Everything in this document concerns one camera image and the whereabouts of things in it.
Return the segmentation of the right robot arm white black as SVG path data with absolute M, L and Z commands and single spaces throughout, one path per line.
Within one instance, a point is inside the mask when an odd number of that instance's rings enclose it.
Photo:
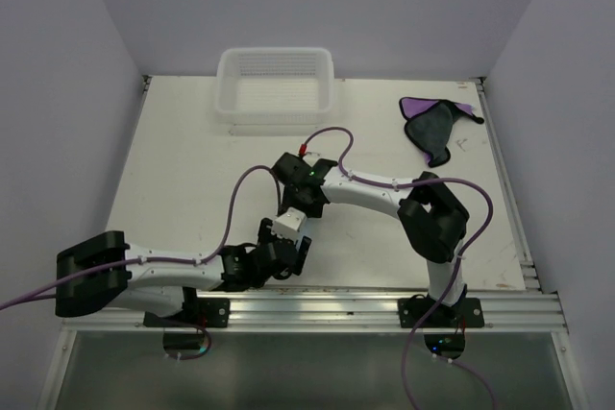
M 320 218 L 325 205 L 354 205 L 400 221 L 411 248 L 427 260 L 428 313 L 440 326 L 449 326 L 462 314 L 467 286 L 455 267 L 466 235 L 469 213 L 443 183 L 403 190 L 394 181 L 372 176 L 366 182 L 345 176 L 337 162 L 283 154 L 272 167 L 283 185 L 282 211 Z

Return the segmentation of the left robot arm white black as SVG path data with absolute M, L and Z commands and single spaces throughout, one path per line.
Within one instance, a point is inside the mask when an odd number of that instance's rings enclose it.
M 77 318 L 116 307 L 193 324 L 199 291 L 244 292 L 303 272 L 311 239 L 294 208 L 264 218 L 254 244 L 226 245 L 211 260 L 196 253 L 154 252 L 106 231 L 57 256 L 55 313 Z

